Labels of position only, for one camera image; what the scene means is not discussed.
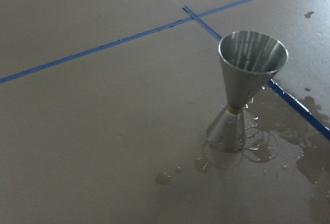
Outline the steel double jigger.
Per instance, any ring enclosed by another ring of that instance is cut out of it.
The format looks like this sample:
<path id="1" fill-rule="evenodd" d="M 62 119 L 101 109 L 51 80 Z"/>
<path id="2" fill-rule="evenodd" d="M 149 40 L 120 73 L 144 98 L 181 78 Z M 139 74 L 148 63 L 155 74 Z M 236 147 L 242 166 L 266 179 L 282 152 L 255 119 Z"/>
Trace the steel double jigger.
<path id="1" fill-rule="evenodd" d="M 288 51 L 275 38 L 256 31 L 235 31 L 219 42 L 227 104 L 207 129 L 207 140 L 222 152 L 245 145 L 243 109 L 287 63 Z"/>

